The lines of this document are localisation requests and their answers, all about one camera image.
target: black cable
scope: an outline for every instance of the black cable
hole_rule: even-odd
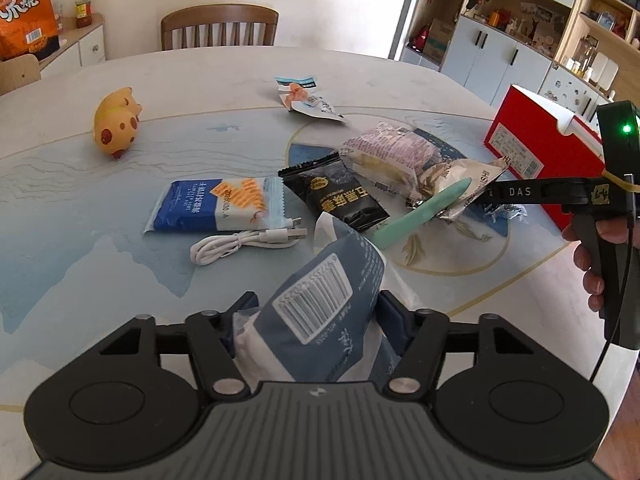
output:
[[[620,316],[622,314],[622,307],[625,303],[626,282],[628,282],[628,279],[629,279],[629,272],[631,270],[631,259],[633,257],[633,254],[634,254],[634,228],[631,227],[629,228],[629,240],[626,247],[626,266],[625,266],[624,278],[622,279],[622,289],[620,291],[620,310],[618,311],[618,318],[616,319],[616,325],[613,327],[613,332],[611,332],[611,335],[607,339],[607,342],[604,344],[604,348],[602,349],[602,352],[600,352],[600,357],[598,358],[598,362],[596,363],[596,366],[593,369],[593,373],[591,374],[591,378],[589,379],[590,383],[593,383],[593,380],[596,378],[596,375],[598,374],[598,371],[602,366],[602,362],[604,361],[604,358],[607,355],[607,351],[611,346],[611,342],[613,341],[613,338],[616,335],[616,332],[618,331],[618,326],[620,325]]]

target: finger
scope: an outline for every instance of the finger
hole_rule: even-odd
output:
[[[562,231],[562,238],[564,238],[567,242],[577,242],[578,235],[575,233],[574,228],[569,224],[567,228]]]
[[[591,255],[587,248],[582,244],[575,248],[574,264],[580,270],[587,271],[591,269]]]
[[[594,312],[599,311],[604,306],[604,296],[590,296],[589,308]]]
[[[589,294],[595,294],[596,296],[604,292],[604,280],[590,270],[585,273],[582,286]]]
[[[611,220],[597,222],[598,234],[603,240],[612,244],[626,244],[629,238],[629,230],[626,227],[626,218],[623,216]],[[640,229],[634,231],[634,247],[640,248]]]

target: round table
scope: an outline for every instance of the round table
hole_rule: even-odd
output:
[[[282,107],[273,77],[306,75],[316,76],[349,126]],[[143,105],[142,122],[132,149],[114,161],[89,131],[101,99],[123,86]],[[22,407],[55,370],[141,312],[158,323],[181,322],[193,312],[225,310],[246,290],[264,302],[312,257],[309,237],[290,249],[243,248],[194,268],[188,249],[198,235],[142,235],[168,182],[274,174],[380,120],[420,128],[489,161],[482,140],[494,115],[431,70],[273,47],[134,56],[1,97],[0,480],[20,478],[37,463]],[[379,198],[399,214],[390,197]],[[290,192],[286,207],[312,230],[314,218]],[[432,222],[386,254],[425,306],[460,322],[500,314],[588,376],[604,343],[602,321],[586,306],[572,247],[540,208],[528,210],[526,221],[512,221],[501,234],[479,222]],[[611,348],[596,380],[612,417],[636,357]],[[444,376],[468,366],[468,356],[447,358]]]

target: black snack package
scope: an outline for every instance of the black snack package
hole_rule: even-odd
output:
[[[330,213],[358,232],[389,218],[382,206],[360,185],[338,152],[278,172],[285,186],[320,216]]]

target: chair backrest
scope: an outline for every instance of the chair backrest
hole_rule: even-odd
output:
[[[0,62],[0,95],[40,80],[40,64],[33,54]]]
[[[193,46],[226,46],[227,23],[233,23],[231,28],[231,44],[241,44],[241,24],[246,24],[243,38],[248,45],[273,45],[278,25],[278,13],[267,7],[245,4],[217,4],[188,7],[176,10],[165,16],[160,23],[162,34],[162,50],[172,50],[174,47],[174,30],[180,31],[180,48],[187,48],[188,28],[193,27]],[[214,25],[217,25],[216,41],[214,42]],[[205,27],[204,38],[200,39],[200,27]]]

